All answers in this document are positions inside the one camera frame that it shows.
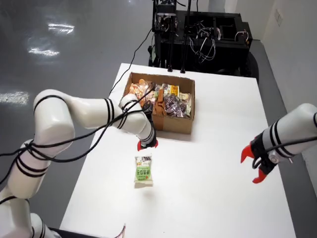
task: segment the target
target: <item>gray floor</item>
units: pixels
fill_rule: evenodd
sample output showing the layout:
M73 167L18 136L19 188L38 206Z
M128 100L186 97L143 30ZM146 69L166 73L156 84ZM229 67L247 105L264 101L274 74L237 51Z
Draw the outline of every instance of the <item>gray floor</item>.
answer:
M213 6L212 11L221 11L224 1L219 1L219 10ZM54 88L79 97L107 97L120 63L130 62L151 27L150 0L0 3L0 95L21 92L18 95L27 99L27 103L1 100L3 152L13 151L33 137L32 102L41 90ZM147 65L149 44L150 39L138 51L135 64ZM254 41L251 51L259 64L259 88L271 124L286 110L261 42ZM76 127L77 135L85 132ZM81 154L91 140L74 143L59 158ZM12 160L1 158L0 175L5 174ZM59 227L83 162L52 164L43 186L31 199L32 212L49 226ZM317 201L302 158L293 166L281 165L280 171L297 237L317 237L313 223L317 221ZM263 227L269 229L259 224L259 230Z

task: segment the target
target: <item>black cable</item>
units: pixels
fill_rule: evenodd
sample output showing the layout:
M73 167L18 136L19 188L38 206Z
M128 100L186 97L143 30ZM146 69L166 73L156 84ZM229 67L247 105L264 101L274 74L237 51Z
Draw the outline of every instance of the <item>black cable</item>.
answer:
M1 206L3 203L5 203L5 202L7 202L7 201L10 201L10 200L12 200L12 199L15 199L15 198L17 198L17 197L15 197L15 196L10 196L10 197L7 197L7 198L1 200L1 201L0 201L0 206Z
M181 6L184 6L184 7L186 7L186 5L184 5L184 4L181 4L179 1L177 1L177 3L179 4L179 5L181 5Z
M283 144L272 146L272 147L266 149L265 152L267 153L267 152L270 152L271 150L275 150L275 149L278 149L280 147L285 147L285 146L288 146L288 145L301 144L301 143L310 142L310 141L314 141L314 140L317 140L317 136L304 138L304 139L298 139L298 140L292 140L290 142L286 142L286 143L283 143Z
M100 142L102 136L104 135L105 131L107 130L107 128L109 126L111 126L112 124L114 124L116 121L124 118L124 117L127 117L128 115L130 114L133 114L133 113L139 113L139 112L144 112L146 111L148 108L145 108L145 109L141 109L141 110L136 110L136 111L132 111L132 112L129 112L129 110L134 107L137 103L139 103L143 98L145 98L148 94L150 94L153 90L155 89L154 86L152 86L151 90L148 91L147 93L145 93L139 100L137 100L136 102L134 102L128 109L125 110L125 112L123 112L122 114L120 114L119 116L115 117L112 121L110 121L108 124L106 125L103 125L101 127L98 128L98 130L102 129L104 127L104 130L102 131L102 133L100 134L99 138L97 139L97 141L95 142L95 144L89 149L87 150L85 153L79 155L79 156L76 156L74 158L71 158L71 159L67 159L67 160L58 160L58 159L55 159L55 158L51 158L45 154L43 154L41 151L35 149L35 147L38 147L38 148L50 148L50 147L56 147L56 146L59 146L59 145L62 145L62 144L66 144L66 143L69 143L71 140L74 140L74 139L71 139L71 140L67 140L67 141L62 141L62 142L59 142L59 143L56 143L56 144L52 144L52 145L37 145L33 142L31 142L31 147L28 148L28 151L29 153L35 157L36 159L39 159L39 160L50 160L50 161L53 161L53 162L57 162L57 163L68 163L68 162L73 162L73 161L77 161L81 158L83 158L84 156L86 156L87 154L89 154L97 145L98 143Z
M147 36L146 36L146 38L144 39L144 41L142 41L142 43L139 45L139 47L135 50L135 52L134 52L134 54L133 54L133 58L132 58L132 61L131 61L131 63L130 63L130 66L129 66L129 68L121 75L121 77L120 77L120 79L115 83L115 85L112 87L112 89L111 89L111 91L110 91L110 93L109 93L109 95L111 94L111 92L113 91L113 89L115 88L115 86L121 81L121 79L122 79L122 77L124 76L124 74L127 72L127 71L129 71L130 70L130 68L131 68L131 65L132 65L132 63L133 63L133 60L134 60L134 57L135 57L135 54L136 54L136 52L140 49L140 47L143 45L143 43L147 40L147 38L148 38L148 36L149 36L149 34L150 34L150 32L152 31L152 28L150 29L150 31L148 32L148 34L147 34Z
M20 149L17 149L16 151L11 152L11 153L0 154L0 157L2 157L2 156L12 156L12 155L15 155L15 154L17 154L19 152L23 152L23 151L25 151L25 148L20 148Z
M253 169L256 169L256 168L261 164L261 162L262 162L262 159L261 159L261 158L254 159L254 160L252 161L252 168L253 168Z
M110 125L112 125L113 123L115 123L117 120L121 119L122 117L125 116L125 113L128 113L128 114L131 114L131 113L135 113L136 111L134 112L128 112L131 108L133 108L137 103L139 103L142 99L144 99L147 95L150 94L151 91L153 91L155 89L155 86L152 86L151 87L151 90L149 92L146 92L139 100L137 100L136 102L134 102L134 104L132 104L129 108L127 108L125 110L125 112L123 112L122 114L120 114L119 116L117 116L116 118L114 118L112 121L109 122ZM50 144L50 145L38 145L38 144L35 144L34 142L30 142L29 145L31 145L32 147L37 147L37 148L51 148L51 147L56 147L56 146L60 146L60 145L64 145L64 144L67 144L67 143L70 143L70 142L73 142L73 141L76 141L76 140L80 140L80 139L83 139L83 138L86 138L90 135L93 135L94 133L96 133L97 131L99 131L100 129L106 127L107 124L105 125L102 125L100 127L98 127L97 129L85 134L85 135L82 135L82 136L78 136L78 137L75 137L73 139L69 139L69 140L65 140L65 141L61 141L61 142L58 142L58 143L54 143L54 144Z
M304 138L304 139L293 140L293 141L290 141L290 142L286 142L286 143L283 143L283 144L272 146L272 147L266 149L265 152L268 153L268 152L270 152L272 150L275 150L275 149L278 149L278 148L281 148L281 147L285 147L285 146L289 146L289 145L297 145L297 144L306 143L306 142L310 142L310 141L314 141L314 140L317 140L317 136ZM252 168L256 169L261 164L261 162L262 162L261 158L254 159L252 161Z

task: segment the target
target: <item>snack bag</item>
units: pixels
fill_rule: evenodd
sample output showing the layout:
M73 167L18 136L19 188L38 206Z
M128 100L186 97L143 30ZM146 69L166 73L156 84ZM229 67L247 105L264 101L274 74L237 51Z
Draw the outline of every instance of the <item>snack bag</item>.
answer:
M152 156L136 156L135 163L137 166L135 172L135 183L152 185L152 174L151 174L151 161Z
M175 95L176 97L179 97L179 86L175 85L169 85L169 84L162 84L162 87L164 89L164 96L169 96L171 94Z
M138 99L143 97L143 95L147 92L148 88L150 87L151 82L147 82L143 79L139 80L139 83L132 83L130 86L130 93L137 96ZM141 107L145 104L145 102L149 100L153 105L155 104L155 93L149 93L144 99L140 101Z
M186 103L186 116L190 117L192 108L192 97L190 93L179 93L179 98Z

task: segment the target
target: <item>wire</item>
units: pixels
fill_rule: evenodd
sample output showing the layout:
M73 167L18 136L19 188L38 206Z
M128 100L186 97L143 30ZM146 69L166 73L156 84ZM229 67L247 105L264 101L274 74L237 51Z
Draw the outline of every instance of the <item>wire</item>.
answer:
M11 152L11 153L3 153L3 154L0 154L0 157L2 156L12 156L12 155L15 155L21 151L25 151L25 148L20 148L20 149L17 149L16 151L14 152Z
M179 5L181 5L181 6L186 7L186 5L184 5L184 4L182 4L182 3L180 3L179 1L177 1L177 3L178 3Z
M119 238L121 235L122 235L122 238L123 238L124 237L125 228L126 228L126 225L124 224L122 231L115 238Z
M241 33L242 33L243 36L244 36L244 33L247 33L247 39L246 39L246 42L247 42L248 39L249 39L249 33L247 31L238 31L237 34L234 37L234 41L236 41L237 35L241 34Z
M213 56L210 58L210 57L209 57L209 54L210 54L212 48L213 48ZM208 52L208 55L207 55L206 57L203 56L204 59L203 59L203 61L201 61L200 63L203 63L205 60L208 60L208 61L213 60L213 58L215 57L215 55L216 55L216 47L215 47L215 43L214 43L214 39L213 39L213 40L212 40L212 46L211 46L211 48L210 48L210 50L209 50L209 52Z
M5 203L5 202L7 202L7 201L10 201L10 200L12 200L12 199L16 199L16 198L17 198L17 197L15 197L15 196L7 197L7 198L5 198L5 199L3 199L3 200L0 201L0 206L1 206L3 203Z
M106 125L103 125L103 126L100 126L99 128L97 128L97 130L95 131L98 131L102 128L104 128L104 130L102 131L102 133L100 134L99 138L97 139L97 141L95 142L95 144L89 149L87 150L85 153L79 155L79 156L76 156L74 158L71 158L71 159L66 159L66 160L59 160L59 159L55 159L55 158L51 158L47 155L45 155L44 153L42 153L41 151L39 151L38 149L36 149L35 147L38 147L38 148L50 148L50 147L56 147L56 146L59 146L59 145L62 145L62 144L66 144L66 143L69 143L69 142L72 142L74 140L78 140L78 138L74 138L74 139L71 139L71 140L66 140L66 141L62 141L62 142L59 142L59 143L55 143L55 144L51 144L51 145L37 145L33 142L30 143L31 145L31 148L28 148L27 150L29 151L29 153L35 157L36 159L38 160L49 160L49 161L53 161L53 162L57 162L57 163L69 163L69 162L73 162L73 161L77 161L81 158L83 158L84 156L86 156L87 154L89 154L97 145L98 143L100 142L102 136L104 135L105 131L107 130L107 128L111 125L113 125L116 121L124 118L124 117L127 117L128 115L130 114L133 114L133 113L139 113L139 112L144 112L146 111L148 108L145 108L145 109L141 109L141 110L136 110L136 111L131 111L129 112L129 110L134 107L137 103L139 103L143 98L145 98L147 95L149 95L153 90L155 89L154 86L152 86L151 90L149 90L147 93L145 93L139 100L137 100L136 102L134 102L128 109L126 109L125 112L123 112L122 114L120 114L119 116L115 117L112 121L110 121L108 124Z
M286 142L286 143L283 143L283 144L279 144L279 145L276 145L276 146L272 146L268 149L265 150L265 153L268 153L272 150L275 150L275 149L278 149L278 148L281 148L281 147L285 147L285 146L289 146L289 145L297 145L297 144L301 144L301 143L306 143L306 142L311 142L311 141L315 141L317 140L317 136L314 136L314 137L309 137L309 138L304 138L304 139L298 139L298 140L292 140L290 142ZM252 161L252 168L253 169L256 169L262 162L262 159L261 158L257 158L257 159L254 159Z
M153 48L153 38L154 38L155 33L152 35L152 40L151 40L151 47Z
M267 152L270 152L271 150L275 150L275 149L278 149L278 148L281 148L281 147L285 147L285 146L288 146L288 145L297 145L297 144L306 143L306 142L315 141L315 140L317 140L317 136L304 138L304 139L298 139L298 140L292 140L290 142L286 142L286 143L283 143L283 144L272 146L272 147L266 149L265 152L267 153Z
M114 86L112 87L112 89L110 90L110 93L109 93L109 95L111 94L111 92L114 90L114 88L115 88L115 86L121 81L121 79L122 79L122 77L125 75L125 73L127 72L127 71L129 71L130 70L130 68L131 68L131 65L132 65L132 63L133 63L133 60L134 60L134 57L135 57L135 54L136 54L136 52L140 49L140 47L143 45L143 43L147 40L147 38L148 38L148 36L149 36L149 34L150 34L150 32L152 31L152 28L150 29L150 31L148 32L148 34L147 34L147 36L146 36L146 38L144 39L144 41L142 41L142 43L139 45L139 47L135 50L135 52L134 52L134 54L133 54L133 58L132 58L132 61L131 61L131 63L130 63L130 66L129 66L129 68L122 74L122 76L120 77L120 79L114 84Z
M203 46L204 46L204 44L205 44L206 39L207 39L207 37L205 38L205 40L204 40L202 46L200 47L200 51L202 51L202 48L203 48Z

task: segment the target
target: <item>white robotic arm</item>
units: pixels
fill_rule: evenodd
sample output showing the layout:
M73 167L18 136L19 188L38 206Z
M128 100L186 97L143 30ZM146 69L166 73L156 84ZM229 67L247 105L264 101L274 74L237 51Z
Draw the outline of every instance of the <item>white robotic arm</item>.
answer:
M246 146L241 162L253 158L253 169L259 167L259 177L253 183L262 182L274 167L317 144L317 108L302 104L276 121Z
M96 128L108 124L114 118L122 115L127 108L129 108L129 112L135 111L135 113L122 117L112 125L137 135L140 139L138 150L156 147L158 142L152 120L141 111L140 104L136 102L137 97L133 94L123 97L120 104L117 105L111 99L82 99L56 90L45 90L34 101L34 140L26 141L22 147L31 141L37 145L52 145L71 140L75 137L72 118L78 120L85 128ZM37 148L37 150L46 156L55 157L67 149L71 143ZM33 153L36 154L36 157L43 158L39 154ZM17 156L8 177L7 186L0 192L0 200L9 196L15 196L18 199L8 201L0 206L0 238L28 238L28 234L32 233L31 218L33 218L32 224L33 220L37 224L33 227L39 227L39 229L42 227L43 229L44 224L41 225L37 215L30 217L25 199L31 198L39 190L50 164L51 161L39 160L28 150ZM3 221L3 214L9 214L11 219ZM51 237L49 231L47 231L46 237Z

